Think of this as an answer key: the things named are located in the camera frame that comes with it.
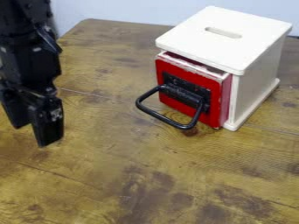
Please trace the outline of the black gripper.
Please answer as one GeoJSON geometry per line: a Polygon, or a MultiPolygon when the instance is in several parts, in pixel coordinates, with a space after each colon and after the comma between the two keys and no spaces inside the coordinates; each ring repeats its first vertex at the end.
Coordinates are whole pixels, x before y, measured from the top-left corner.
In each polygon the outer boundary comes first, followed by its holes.
{"type": "Polygon", "coordinates": [[[0,29],[0,102],[16,129],[32,124],[40,147],[64,135],[63,105],[53,86],[61,74],[60,53],[51,28],[0,29]]]}

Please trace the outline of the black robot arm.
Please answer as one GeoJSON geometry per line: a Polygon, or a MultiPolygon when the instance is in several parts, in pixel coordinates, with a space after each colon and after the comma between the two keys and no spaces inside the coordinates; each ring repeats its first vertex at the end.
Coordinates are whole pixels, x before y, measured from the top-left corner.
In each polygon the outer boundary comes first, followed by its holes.
{"type": "Polygon", "coordinates": [[[51,18],[51,0],[0,0],[0,104],[15,128],[32,126],[41,147],[64,135],[53,85],[61,74],[61,48],[51,18]]]}

